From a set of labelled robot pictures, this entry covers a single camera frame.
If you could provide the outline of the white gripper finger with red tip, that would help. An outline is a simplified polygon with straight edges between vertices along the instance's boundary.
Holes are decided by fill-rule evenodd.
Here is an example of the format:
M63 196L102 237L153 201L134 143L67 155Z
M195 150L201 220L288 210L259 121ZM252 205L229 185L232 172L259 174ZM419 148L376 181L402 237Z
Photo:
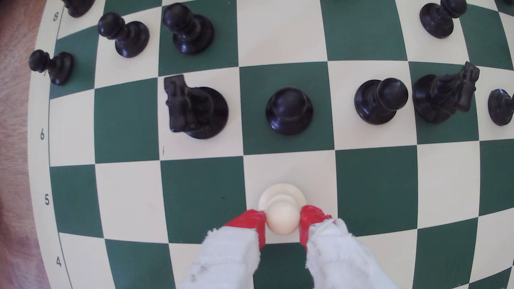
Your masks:
M179 288L248 288L266 243L266 214L249 209L209 231Z
M299 233L314 288L398 288L343 219L306 205L300 210Z

